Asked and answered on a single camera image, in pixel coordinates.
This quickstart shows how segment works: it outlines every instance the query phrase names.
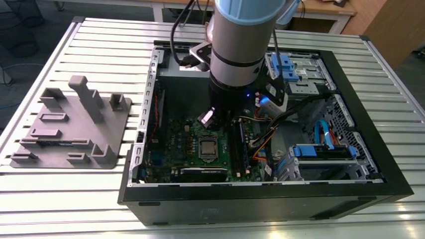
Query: robotic arm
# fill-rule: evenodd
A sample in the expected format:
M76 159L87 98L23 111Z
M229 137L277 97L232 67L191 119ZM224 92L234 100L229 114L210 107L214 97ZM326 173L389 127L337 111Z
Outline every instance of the robotic arm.
M225 126L260 91L258 76L274 23L289 22L300 1L214 0L208 29L210 43L191 50L210 70L210 108L198 117L205 128Z

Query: black cable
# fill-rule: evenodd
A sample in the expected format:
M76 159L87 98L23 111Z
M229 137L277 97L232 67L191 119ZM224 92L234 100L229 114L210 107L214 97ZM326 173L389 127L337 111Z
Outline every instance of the black cable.
M329 98L334 93L328 92L328 93L322 93L321 95L316 95L316 96L308 96L305 97L293 107L290 107L284 113L281 113L269 123L268 127L265 128L265 133L262 136L260 136L258 139L254 140L254 142L252 144L256 144L257 142L260 142L262 139L265 139L268 137L268 135L270 133L273 133L276 127L278 126L278 123L281 121L284 121L289 116L292 116L293 114L296 114L298 112L298 110L301 108L305 107L305 105L316 100L322 100Z
M209 3L210 3L210 0L206 0L206 6L205 6L204 13L202 13L202 25L205 24L205 16L206 16L206 10L208 10Z
M277 36L276 36L276 29L273 28L273 42L274 42L274 52L277 57L277 63L278 63L278 75L281 79L284 80L284 73L282 73L282 67L281 67L281 59L280 59L280 52L277 47Z
M198 10L200 10L200 12L202 12L201 5L200 5L200 0L196 0L196 1L197 1Z
M4 72L4 67L1 64L0 64L0 68L1 68L1 74L3 74L3 84L5 85L5 87L11 87L13 85L15 81L11 80L9 83L5 82L5 72Z
M183 24L180 27L185 27L187 22L188 22L188 20L189 20L189 18L191 18L191 14L192 14L192 11L193 11L193 7L195 7L195 4L192 4L192 7L191 7L191 10L189 10L187 19L185 19L185 21L184 21L184 24Z
M188 2L188 5L185 7L185 9L180 12L180 15L176 19L176 22L173 24L173 27L172 27L172 33L171 33L171 50L172 50L172 56L177 62L177 64L181 66L183 65L183 62L181 60L179 59L179 56L177 56L177 53L176 53L176 50L175 50L175 32L176 32L176 28L180 24L180 19L181 19L181 16L184 15L185 11L188 11L189 7L192 6L195 0L189 0Z
M301 5L302 5L301 19L304 19L304 17L305 17L305 3L302 0L301 0Z

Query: blue light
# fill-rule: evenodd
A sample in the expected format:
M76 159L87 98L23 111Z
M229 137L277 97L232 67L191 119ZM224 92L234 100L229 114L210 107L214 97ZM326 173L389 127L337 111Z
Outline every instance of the blue light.
M268 101L268 97L264 97L260 101L260 104L265 104L266 101Z

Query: aluminum extrusion table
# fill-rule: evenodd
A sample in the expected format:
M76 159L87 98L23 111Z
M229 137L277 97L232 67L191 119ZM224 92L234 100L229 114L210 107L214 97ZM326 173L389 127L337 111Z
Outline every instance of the aluminum extrusion table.
M81 238L345 238L425 237L425 114L374 46L357 36L280 31L281 47L332 50L405 174L414 195L333 221L145 227L117 205L124 156L136 137L153 40L169 40L169 23L76 18L0 137L0 237ZM187 25L176 41L201 42L204 28ZM87 76L101 96L132 98L112 170L15 169L9 155L41 108L45 87Z

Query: green motherboard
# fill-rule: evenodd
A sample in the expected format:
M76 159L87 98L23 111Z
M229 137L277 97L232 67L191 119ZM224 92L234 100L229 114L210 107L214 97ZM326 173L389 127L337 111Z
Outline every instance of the green motherboard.
M163 147L149 151L151 174L153 182L179 181L181 168L226 169L228 182L261 181L260 165L249 166L245 175L232 173L230 148L224 131L206 130L197 119L171 119L163 134ZM242 136L253 139L253 125L242 122Z

